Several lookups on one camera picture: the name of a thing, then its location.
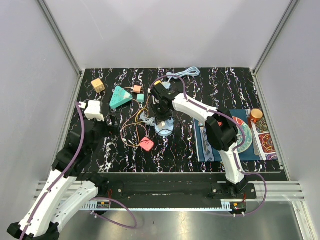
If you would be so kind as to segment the pink square plug adapter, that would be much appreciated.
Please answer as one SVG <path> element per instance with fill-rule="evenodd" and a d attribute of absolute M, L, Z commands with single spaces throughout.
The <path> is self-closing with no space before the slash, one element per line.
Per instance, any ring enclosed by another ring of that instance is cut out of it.
<path fill-rule="evenodd" d="M 155 143 L 148 137 L 144 137 L 140 142 L 139 146 L 146 152 L 150 152 L 154 147 Z"/>

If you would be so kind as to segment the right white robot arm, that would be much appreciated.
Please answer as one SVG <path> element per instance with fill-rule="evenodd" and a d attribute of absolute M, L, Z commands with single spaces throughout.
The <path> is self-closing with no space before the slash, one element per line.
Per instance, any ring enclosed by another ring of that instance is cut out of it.
<path fill-rule="evenodd" d="M 172 111 L 177 111 L 192 117 L 204 124 L 208 143 L 218 151 L 225 169 L 228 195 L 239 198 L 245 192 L 245 172 L 241 166 L 237 143 L 240 125 L 233 119 L 226 108 L 218 109 L 205 105 L 185 91 L 169 90 L 158 83 L 148 90 L 156 100 L 152 110 L 158 122 L 164 122 Z"/>

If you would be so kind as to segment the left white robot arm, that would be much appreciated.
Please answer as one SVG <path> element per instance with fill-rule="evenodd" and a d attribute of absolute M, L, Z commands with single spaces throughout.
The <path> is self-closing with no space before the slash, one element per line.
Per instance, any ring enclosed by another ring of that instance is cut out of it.
<path fill-rule="evenodd" d="M 109 180 L 97 172 L 83 177 L 82 184 L 66 201 L 63 196 L 77 180 L 93 153 L 106 137 L 120 133 L 118 120 L 111 123 L 80 117 L 80 125 L 70 132 L 67 145 L 58 152 L 45 187 L 35 203 L 19 222 L 9 225 L 7 233 L 18 240 L 57 240 L 73 216 L 94 198 L 108 198 Z"/>

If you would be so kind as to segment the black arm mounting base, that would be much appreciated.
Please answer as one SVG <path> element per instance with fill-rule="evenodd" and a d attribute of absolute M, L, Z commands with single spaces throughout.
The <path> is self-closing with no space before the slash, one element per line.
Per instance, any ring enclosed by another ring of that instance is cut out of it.
<path fill-rule="evenodd" d="M 220 208 L 222 200 L 255 200 L 253 183 L 227 182 L 223 173 L 85 173 L 100 187 L 98 196 L 111 197 L 130 209 Z"/>

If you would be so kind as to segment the white square plug adapter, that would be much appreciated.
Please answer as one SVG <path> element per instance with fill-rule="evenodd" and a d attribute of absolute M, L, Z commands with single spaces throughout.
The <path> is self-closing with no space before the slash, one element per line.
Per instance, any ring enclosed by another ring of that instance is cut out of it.
<path fill-rule="evenodd" d="M 164 121 L 161 121 L 161 122 L 157 125 L 157 127 L 158 127 L 159 129 L 163 129 L 165 126 L 166 126 L 166 123 L 165 123 Z"/>

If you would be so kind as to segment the round light blue power socket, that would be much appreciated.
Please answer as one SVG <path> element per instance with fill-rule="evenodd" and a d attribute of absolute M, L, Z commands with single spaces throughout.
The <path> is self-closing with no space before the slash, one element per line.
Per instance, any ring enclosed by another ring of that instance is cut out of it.
<path fill-rule="evenodd" d="M 164 122 L 165 122 L 165 127 L 162 129 L 159 129 L 157 125 L 154 126 L 156 134 L 161 137 L 169 136 L 170 134 L 173 133 L 173 130 L 174 130 L 174 119 L 169 121 L 164 121 Z"/>

